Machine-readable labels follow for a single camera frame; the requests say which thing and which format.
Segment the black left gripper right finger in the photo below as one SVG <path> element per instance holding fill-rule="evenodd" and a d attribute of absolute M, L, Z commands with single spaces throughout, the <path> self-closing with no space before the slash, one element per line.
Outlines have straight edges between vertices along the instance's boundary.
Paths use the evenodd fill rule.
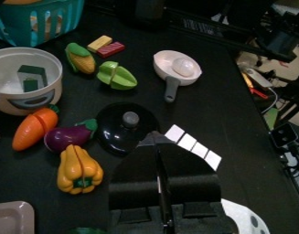
<path fill-rule="evenodd" d="M 169 205 L 221 200 L 221 181 L 206 160 L 161 133 L 155 133 L 155 159 Z"/>

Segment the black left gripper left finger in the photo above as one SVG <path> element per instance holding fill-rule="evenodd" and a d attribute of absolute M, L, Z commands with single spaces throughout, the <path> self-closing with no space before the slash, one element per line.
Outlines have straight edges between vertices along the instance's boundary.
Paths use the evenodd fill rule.
<path fill-rule="evenodd" d="M 110 209 L 133 209 L 159 205 L 158 137 L 147 134 L 135 150 L 122 159 L 109 184 Z"/>

